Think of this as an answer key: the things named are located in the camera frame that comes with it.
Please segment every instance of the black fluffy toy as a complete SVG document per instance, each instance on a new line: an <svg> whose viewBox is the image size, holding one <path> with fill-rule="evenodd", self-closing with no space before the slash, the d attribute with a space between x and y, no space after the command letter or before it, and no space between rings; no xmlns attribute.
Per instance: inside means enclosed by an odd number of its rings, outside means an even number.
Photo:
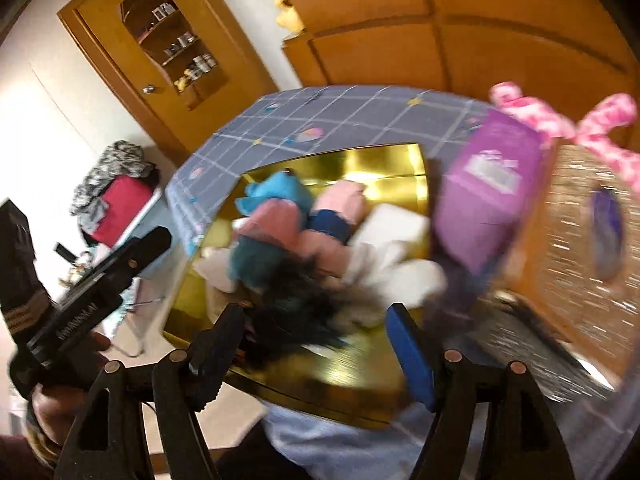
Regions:
<svg viewBox="0 0 640 480"><path fill-rule="evenodd" d="M302 345L340 346L332 319L342 301L321 278L313 260L286 258L276 268L261 304L245 310L250 328L241 349L247 364L261 367Z"/></svg>

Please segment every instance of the white wall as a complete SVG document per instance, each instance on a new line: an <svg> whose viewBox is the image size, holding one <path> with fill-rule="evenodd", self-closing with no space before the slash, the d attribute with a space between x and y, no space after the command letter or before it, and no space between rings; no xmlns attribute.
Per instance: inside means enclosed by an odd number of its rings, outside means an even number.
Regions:
<svg viewBox="0 0 640 480"><path fill-rule="evenodd" d="M299 88L300 80L281 50L282 40L290 32L276 24L275 19L280 11L274 7L273 0L225 2L262 58L276 85L281 90Z"/></svg>
<svg viewBox="0 0 640 480"><path fill-rule="evenodd" d="M28 216L38 275L52 296L68 264L55 242L84 247L67 210L74 187L99 153L118 139L145 146L167 177L174 168L100 79L56 13L69 0L33 0L0 46L0 201ZM273 0L225 0L281 89L300 86L280 50L288 32L274 19ZM0 368L12 343L0 324ZM8 379L0 372L0 413ZM0 434L6 431L0 416Z"/></svg>

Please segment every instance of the cabinet glass panel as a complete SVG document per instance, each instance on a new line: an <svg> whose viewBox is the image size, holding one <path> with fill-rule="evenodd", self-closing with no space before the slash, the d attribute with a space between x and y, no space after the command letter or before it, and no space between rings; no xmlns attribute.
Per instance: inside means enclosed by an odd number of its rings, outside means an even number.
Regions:
<svg viewBox="0 0 640 480"><path fill-rule="evenodd" d="M124 0L122 23L189 109L215 93L223 74L173 0ZM145 93L153 93L149 86Z"/></svg>

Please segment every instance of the purple box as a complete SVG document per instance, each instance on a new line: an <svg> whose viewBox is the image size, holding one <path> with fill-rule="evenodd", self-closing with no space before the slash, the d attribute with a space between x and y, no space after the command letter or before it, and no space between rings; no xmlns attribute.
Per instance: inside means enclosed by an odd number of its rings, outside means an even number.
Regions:
<svg viewBox="0 0 640 480"><path fill-rule="evenodd" d="M444 176L434 218L444 248L480 272L526 212L542 162L540 135L490 110Z"/></svg>

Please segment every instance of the pink fabric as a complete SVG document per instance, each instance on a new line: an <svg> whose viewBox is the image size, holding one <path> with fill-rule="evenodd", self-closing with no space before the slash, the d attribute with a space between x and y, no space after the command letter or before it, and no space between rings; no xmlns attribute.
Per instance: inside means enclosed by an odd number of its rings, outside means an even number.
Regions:
<svg viewBox="0 0 640 480"><path fill-rule="evenodd" d="M119 175L111 183L102 199L109 204L107 214L91 235L94 240L113 247L154 190L138 178Z"/></svg>
<svg viewBox="0 0 640 480"><path fill-rule="evenodd" d="M341 277L349 264L351 248L344 246L336 238L304 230L300 233L295 253L302 260L316 257L316 268L331 276Z"/></svg>
<svg viewBox="0 0 640 480"><path fill-rule="evenodd" d="M613 94L605 98L577 126L544 101L523 97L515 83L494 86L490 97L500 111L543 134L545 146L558 137L571 139L606 163L640 195L640 154L620 148L607 137L613 128L627 126L636 119L636 102L630 95Z"/></svg>
<svg viewBox="0 0 640 480"><path fill-rule="evenodd" d="M300 209L295 202L271 198L255 209L248 221L236 231L236 236L247 236L293 251L301 225Z"/></svg>
<svg viewBox="0 0 640 480"><path fill-rule="evenodd" d="M364 215L364 185L351 180L339 180L329 186L314 203L311 213L322 209L335 211L345 222L356 225Z"/></svg>

